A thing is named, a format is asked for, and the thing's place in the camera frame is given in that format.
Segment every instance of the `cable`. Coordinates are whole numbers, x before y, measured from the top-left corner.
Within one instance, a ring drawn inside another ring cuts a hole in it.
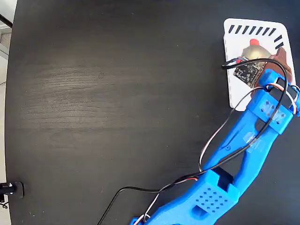
[[[176,184],[180,184],[180,183],[183,183],[187,180],[196,180],[198,181],[197,178],[188,178],[188,179],[185,179],[185,180],[182,180],[182,181],[179,181],[177,182]],[[166,186],[164,186],[163,188],[160,189],[160,191],[162,191],[164,188],[166,188],[167,186],[169,186],[170,184],[167,184]],[[154,203],[156,202],[156,200],[158,199],[158,196],[159,196],[160,192],[155,196],[155,198],[153,199],[153,201],[151,202],[151,204],[149,205],[149,207],[147,208],[146,212],[144,213],[144,216],[143,216],[143,220],[144,222],[146,223],[146,215],[149,213],[150,209],[152,208],[152,206],[154,205]]]
[[[114,195],[114,197],[112,198],[111,202],[109,203],[108,207],[106,208],[105,212],[103,213],[102,217],[99,219],[97,225],[100,225],[105,216],[107,215],[108,211],[111,209],[114,201],[116,200],[116,198],[118,197],[118,195],[124,191],[124,190],[127,190],[127,189],[132,189],[132,190],[137,190],[137,191],[143,191],[143,192],[148,192],[148,193],[159,193],[160,190],[155,190],[155,189],[145,189],[145,188],[139,188],[139,187],[122,187],[119,191],[117,191],[117,193]]]
[[[271,63],[274,63],[276,64],[277,66],[280,67],[280,69],[283,71],[283,74],[284,74],[284,77],[285,77],[285,85],[284,85],[284,90],[280,96],[280,99],[278,101],[278,104],[277,106],[275,107],[272,115],[270,116],[270,118],[268,119],[268,121],[264,124],[264,126],[262,127],[262,129],[258,132],[258,134],[246,145],[244,146],[243,148],[241,149],[237,149],[236,151],[234,151],[233,153],[229,154],[227,157],[225,157],[224,159],[222,159],[220,162],[218,162],[216,165],[206,169],[206,170],[203,170],[203,171],[200,171],[200,172],[195,172],[195,173],[190,173],[190,174],[187,174],[187,175],[184,175],[182,177],[179,177],[177,180],[175,180],[173,182],[173,184],[171,184],[170,186],[166,187],[166,188],[171,188],[175,185],[176,182],[178,181],[181,181],[181,180],[184,180],[184,179],[187,179],[187,178],[191,178],[191,177],[197,177],[197,176],[200,176],[202,174],[204,174],[205,172],[207,172],[208,170],[213,170],[225,163],[227,163],[228,161],[234,159],[235,157],[237,157],[239,154],[245,152],[248,148],[250,148],[252,146],[252,144],[263,134],[263,132],[267,129],[268,125],[272,122],[272,119],[274,117],[274,115],[276,114],[276,112],[278,111],[278,108],[281,106],[281,102],[282,102],[282,99],[283,99],[283,96],[286,94],[286,91],[287,91],[287,87],[288,87],[288,80],[287,80],[287,72],[286,72],[286,69],[283,67],[283,65],[276,61],[276,60],[272,60],[272,59],[268,59],[268,58],[261,58],[261,59],[253,59],[253,60],[248,60],[248,61],[244,61],[244,62],[240,62],[238,64],[234,64],[234,65],[229,65],[229,63],[232,63],[232,62],[235,62],[236,59],[232,59],[232,60],[229,60],[227,62],[225,62],[225,64],[222,65],[222,68],[224,69],[231,69],[231,68],[237,68],[237,67],[241,67],[241,66],[244,66],[244,65],[247,65],[247,64],[251,64],[251,63],[255,63],[255,62],[271,62]]]
[[[298,90],[298,92],[300,93],[300,88],[297,85],[291,85],[291,87],[296,88]],[[296,95],[296,97],[294,99],[295,102],[298,100],[298,92],[297,92],[297,95]]]
[[[4,203],[4,204],[0,203],[0,205],[2,205],[2,208],[4,208],[4,209],[8,209],[7,204],[8,204],[8,202],[6,202],[6,203]]]
[[[144,218],[144,215],[141,215],[137,220],[136,220],[136,222],[133,224],[133,225],[138,225],[139,224],[139,222],[141,222],[141,220]]]
[[[195,177],[198,177],[202,174],[204,174],[205,172],[207,172],[208,170],[213,170],[225,163],[227,163],[228,161],[234,159],[235,157],[237,157],[239,154],[243,153],[244,151],[246,151],[248,148],[250,148],[252,146],[252,144],[263,134],[263,132],[266,130],[266,128],[268,127],[268,125],[271,123],[274,115],[276,114],[277,110],[279,109],[279,107],[281,106],[281,102],[282,102],[282,99],[283,99],[283,96],[286,94],[286,91],[287,91],[287,87],[288,87],[288,81],[287,81],[287,72],[286,72],[286,69],[283,67],[283,65],[281,63],[279,63],[278,61],[276,60],[272,60],[272,59],[268,59],[268,58],[262,58],[262,59],[253,59],[253,60],[247,60],[247,61],[243,61],[243,62],[240,62],[238,64],[234,64],[234,65],[228,65],[230,63],[233,63],[235,62],[237,59],[232,59],[230,61],[227,61],[225,62],[225,64],[222,65],[222,68],[224,69],[231,69],[231,68],[237,68],[237,67],[240,67],[240,66],[244,66],[244,65],[247,65],[247,64],[251,64],[251,63],[255,63],[255,62],[271,62],[271,63],[274,63],[276,64],[277,66],[280,67],[280,69],[283,71],[283,74],[284,74],[284,77],[285,77],[285,85],[284,85],[284,90],[281,94],[281,97],[278,101],[278,104],[277,106],[275,107],[274,109],[274,112],[272,113],[272,115],[270,116],[269,120],[264,124],[264,126],[262,127],[262,129],[258,132],[258,134],[246,145],[244,146],[243,148],[241,149],[237,149],[236,151],[234,151],[233,153],[229,154],[227,157],[225,157],[224,159],[222,159],[220,162],[218,162],[216,165],[206,169],[206,170],[203,170],[203,171],[200,171],[200,172],[195,172],[195,173],[190,173],[190,174],[186,174],[184,176],[181,176],[179,177],[178,179],[176,179],[173,183],[169,184],[169,185],[166,185],[165,187],[163,187],[162,189],[160,190],[151,190],[151,189],[144,189],[144,188],[138,188],[138,187],[123,187],[121,188],[116,194],[115,196],[113,197],[113,199],[111,200],[110,204],[108,205],[107,209],[105,210],[103,216],[101,217],[101,219],[99,220],[98,224],[97,225],[100,225],[102,223],[102,221],[104,220],[105,216],[107,215],[109,209],[112,207],[112,204],[113,202],[116,200],[116,198],[118,197],[118,195],[120,194],[121,191],[125,190],[125,189],[134,189],[134,190],[139,190],[139,191],[143,191],[143,192],[149,192],[149,193],[157,193],[157,194],[160,194],[161,192],[163,191],[166,191],[170,188],[172,188],[174,185],[176,185],[177,183],[180,183],[184,180],[187,180],[187,179],[190,179],[190,178],[195,178]]]
[[[283,87],[282,87],[280,84],[278,84],[278,83],[269,83],[269,84],[266,85],[266,88],[268,89],[268,87],[269,87],[270,85],[272,85],[272,86],[274,86],[275,88],[277,88],[277,89],[283,91]],[[295,114],[297,113],[297,106],[296,106],[295,100],[292,98],[291,94],[290,94],[288,91],[286,92],[286,95],[289,97],[289,99],[290,99],[291,102],[292,102],[292,106],[293,106],[293,114],[295,115]]]
[[[217,133],[225,126],[225,124],[229,121],[232,113],[234,112],[234,110],[239,106],[239,104],[249,95],[251,94],[253,91],[258,90],[258,89],[263,89],[262,87],[256,87],[253,88],[251,91],[249,91],[239,102],[238,104],[230,111],[229,116],[227,117],[227,119],[225,120],[225,122],[219,127],[219,129],[210,137],[210,139],[206,142],[205,146],[202,148],[201,150],[201,154],[199,157],[199,170],[202,171],[201,169],[201,161],[202,158],[205,154],[205,151],[207,150],[207,147],[209,146],[210,142],[212,141],[212,139],[217,135]]]

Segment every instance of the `white floor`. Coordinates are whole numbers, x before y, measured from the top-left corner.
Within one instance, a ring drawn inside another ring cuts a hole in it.
[[[5,38],[3,38],[2,40],[0,38],[0,43],[9,47],[10,35],[5,35]],[[6,67],[0,68],[0,183],[6,182],[5,151],[4,151],[4,109],[5,109],[6,69],[7,69]],[[9,204],[7,206],[8,209],[4,209],[2,208],[2,206],[0,206],[0,225],[11,225]]]

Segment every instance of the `circuit board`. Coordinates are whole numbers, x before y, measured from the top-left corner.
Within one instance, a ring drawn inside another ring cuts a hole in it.
[[[262,70],[263,66],[261,67],[253,63],[236,68],[233,75],[239,78],[249,87],[253,88],[259,76],[261,75]]]

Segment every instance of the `blue bracket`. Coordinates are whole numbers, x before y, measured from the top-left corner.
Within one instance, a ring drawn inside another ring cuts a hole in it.
[[[267,69],[259,83],[264,87],[268,83],[275,83],[278,78],[284,80],[280,74]],[[214,166],[222,158],[253,140],[258,134],[256,122],[259,119],[267,122],[277,103],[270,93],[258,90],[229,135],[203,168]],[[296,105],[300,108],[300,100],[296,101]],[[223,175],[208,170],[183,196],[160,207],[145,225],[213,225],[238,202],[257,177],[273,142],[283,133],[292,118],[293,107],[287,109],[281,105],[264,133],[244,153],[238,174],[226,188],[220,185]]]

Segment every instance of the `black stripe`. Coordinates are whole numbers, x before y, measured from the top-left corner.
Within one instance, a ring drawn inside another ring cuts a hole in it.
[[[281,46],[283,46],[283,42],[281,42],[279,45],[277,45],[277,46],[275,47],[275,49],[278,49],[278,48],[280,48]]]
[[[236,32],[235,32],[236,34],[240,31],[241,27],[242,27],[242,25],[238,26],[238,28],[236,29]]]
[[[231,33],[231,31],[233,30],[233,28],[234,28],[234,25],[231,25],[230,28],[229,28],[228,33]]]
[[[267,27],[267,28],[264,30],[264,32],[262,33],[262,35],[265,35],[265,34],[268,32],[269,29],[270,29],[270,27]]]
[[[248,28],[249,28],[249,26],[246,26],[246,27],[244,28],[244,31],[243,31],[243,33],[242,33],[242,34],[245,34],[245,33],[246,33],[246,31],[248,30]]]
[[[274,31],[276,31],[276,28],[273,28],[273,29],[271,30],[269,36],[271,36],[271,35],[274,33]]]
[[[255,30],[255,28],[256,28],[256,26],[253,26],[249,34],[252,34],[253,31]]]
[[[4,16],[2,16],[1,14],[0,14],[0,21],[3,22],[3,23],[5,23],[10,28],[13,27],[13,23],[10,22],[7,18],[5,18]]]
[[[281,35],[274,40],[274,43],[277,42],[277,41],[279,41],[280,39],[282,39]]]
[[[263,29],[263,27],[260,27],[260,28],[258,29],[258,31],[256,32],[256,35],[258,35],[258,34],[261,32],[262,29]]]

